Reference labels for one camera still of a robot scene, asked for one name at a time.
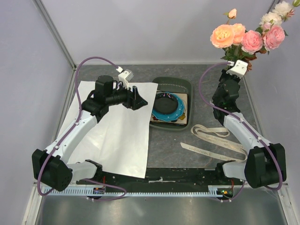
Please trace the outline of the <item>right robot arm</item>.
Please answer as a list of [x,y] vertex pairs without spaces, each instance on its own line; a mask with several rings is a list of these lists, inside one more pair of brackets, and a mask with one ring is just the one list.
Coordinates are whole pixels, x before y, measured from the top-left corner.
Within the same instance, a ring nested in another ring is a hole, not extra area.
[[239,82],[238,76],[222,70],[212,97],[212,104],[215,106],[213,114],[241,143],[247,159],[243,162],[229,159],[218,163],[215,180],[223,185],[231,178],[236,178],[247,181],[252,188],[281,184],[286,180],[285,149],[281,144],[273,144],[260,136],[246,121],[236,105]]

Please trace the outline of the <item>orange flower stem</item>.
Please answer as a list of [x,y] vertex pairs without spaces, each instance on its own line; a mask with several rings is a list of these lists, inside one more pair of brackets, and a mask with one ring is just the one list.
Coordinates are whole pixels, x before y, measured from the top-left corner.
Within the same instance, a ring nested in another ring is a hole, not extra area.
[[256,57],[256,53],[254,54],[248,54],[247,56],[245,56],[243,58],[243,61],[246,62],[248,65],[247,65],[247,71],[251,71],[252,70],[252,64],[251,64],[251,61],[254,61],[256,60],[257,57]]

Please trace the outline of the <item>pink flower stems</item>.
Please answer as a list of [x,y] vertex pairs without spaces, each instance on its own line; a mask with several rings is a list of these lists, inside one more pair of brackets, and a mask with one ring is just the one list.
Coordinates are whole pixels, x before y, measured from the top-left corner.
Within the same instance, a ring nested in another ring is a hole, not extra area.
[[246,32],[241,39],[241,55],[243,61],[256,59],[256,53],[265,54],[277,49],[286,37],[281,25],[264,23],[256,30]]

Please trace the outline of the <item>pink flower stem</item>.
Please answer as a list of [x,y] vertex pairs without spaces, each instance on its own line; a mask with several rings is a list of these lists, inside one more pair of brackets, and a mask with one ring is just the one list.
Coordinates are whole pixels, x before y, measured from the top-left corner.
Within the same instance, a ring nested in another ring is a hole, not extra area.
[[231,9],[229,12],[223,13],[223,15],[226,15],[226,16],[227,16],[228,19],[227,19],[226,24],[229,25],[230,20],[235,19],[236,16],[237,16],[237,9],[233,8],[233,9]]
[[215,48],[224,50],[222,59],[236,61],[241,56],[241,40],[245,33],[246,28],[241,23],[222,24],[213,30],[210,42]]

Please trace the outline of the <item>cream ribbon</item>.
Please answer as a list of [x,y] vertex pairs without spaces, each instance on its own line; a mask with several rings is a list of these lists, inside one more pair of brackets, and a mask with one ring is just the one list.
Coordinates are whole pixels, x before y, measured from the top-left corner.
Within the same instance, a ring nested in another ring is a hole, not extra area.
[[209,142],[211,144],[214,144],[219,147],[223,147],[227,150],[231,150],[234,152],[237,152],[239,154],[242,154],[244,156],[243,159],[237,159],[234,157],[229,157],[227,155],[217,154],[213,153],[208,150],[200,149],[195,146],[186,144],[181,142],[180,145],[182,148],[204,155],[206,157],[214,158],[221,161],[236,161],[236,162],[245,162],[248,158],[248,154],[246,153],[246,150],[240,143],[232,142],[226,139],[230,135],[230,131],[225,127],[211,127],[207,128],[203,125],[196,124],[191,129],[190,132],[196,136],[197,138]]

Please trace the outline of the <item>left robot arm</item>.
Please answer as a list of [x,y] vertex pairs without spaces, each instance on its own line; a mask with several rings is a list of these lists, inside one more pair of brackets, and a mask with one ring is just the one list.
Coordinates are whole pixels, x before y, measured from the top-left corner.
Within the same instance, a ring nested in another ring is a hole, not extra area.
[[98,77],[94,90],[79,104],[78,117],[45,150],[33,152],[33,172],[38,184],[63,191],[70,183],[83,179],[92,184],[102,181],[100,164],[89,159],[76,164],[69,164],[68,161],[81,140],[108,113],[110,106],[122,104],[128,109],[138,110],[148,104],[139,95],[136,86],[129,86],[132,77],[130,70],[122,71],[117,81],[108,75]]

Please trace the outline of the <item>white flower stem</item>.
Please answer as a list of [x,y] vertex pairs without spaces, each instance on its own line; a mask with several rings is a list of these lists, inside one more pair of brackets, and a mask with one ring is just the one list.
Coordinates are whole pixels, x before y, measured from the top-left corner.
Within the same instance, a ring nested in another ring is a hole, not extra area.
[[263,26],[264,24],[275,24],[281,25],[282,22],[287,21],[290,17],[294,16],[295,8],[298,5],[294,3],[289,3],[282,1],[275,5],[275,7],[268,13],[262,16],[259,25]]

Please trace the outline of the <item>white wrapping paper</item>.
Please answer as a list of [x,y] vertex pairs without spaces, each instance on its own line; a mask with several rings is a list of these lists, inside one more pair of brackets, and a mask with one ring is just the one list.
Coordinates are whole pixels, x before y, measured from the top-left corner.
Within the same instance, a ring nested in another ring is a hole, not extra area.
[[90,159],[103,171],[144,178],[147,168],[149,123],[158,84],[135,83],[148,104],[138,110],[123,105],[109,107],[109,112],[81,140],[69,163]]

